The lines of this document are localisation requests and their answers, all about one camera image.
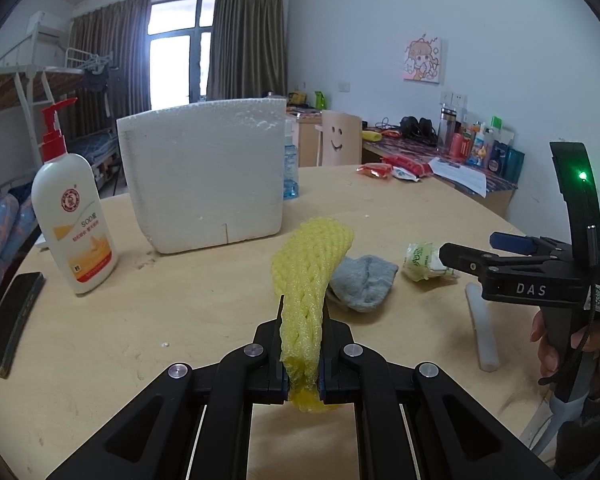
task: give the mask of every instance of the clear blue bottle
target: clear blue bottle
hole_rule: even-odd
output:
[[[285,189],[282,197],[285,200],[296,198],[299,195],[298,187],[298,149],[294,146],[290,126],[292,121],[286,122],[285,135]]]

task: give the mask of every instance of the red circular logo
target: red circular logo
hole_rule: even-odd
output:
[[[62,194],[61,202],[62,209],[68,213],[72,213],[78,209],[78,204],[80,203],[80,194],[75,189],[67,189]]]

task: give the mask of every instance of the metal screw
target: metal screw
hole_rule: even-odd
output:
[[[264,348],[258,343],[249,343],[244,347],[244,353],[249,357],[258,357],[259,355],[262,355],[263,352]]]
[[[355,343],[345,345],[343,350],[349,357],[358,357],[359,355],[362,355],[362,346]]]
[[[435,377],[440,371],[440,369],[433,363],[423,363],[420,365],[418,370],[422,375],[428,377],[429,379]]]
[[[180,379],[187,375],[188,371],[189,369],[187,368],[187,365],[171,365],[171,367],[169,368],[169,377],[171,379]]]

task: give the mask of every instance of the person's arm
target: person's arm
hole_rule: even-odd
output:
[[[571,347],[576,348],[585,329],[571,337]],[[531,341],[539,341],[538,358],[543,377],[552,375],[560,365],[558,352],[549,345],[544,319],[541,312],[534,318]],[[584,345],[585,352],[600,351],[600,320],[593,323],[590,337]],[[567,478],[583,471],[600,456],[600,358],[591,383],[591,393],[586,400],[582,414],[573,421],[562,425],[557,437],[555,473]]]

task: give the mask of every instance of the dark sleeve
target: dark sleeve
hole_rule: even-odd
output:
[[[565,478],[586,468],[600,455],[600,392],[587,399],[582,415],[560,428],[554,472]]]

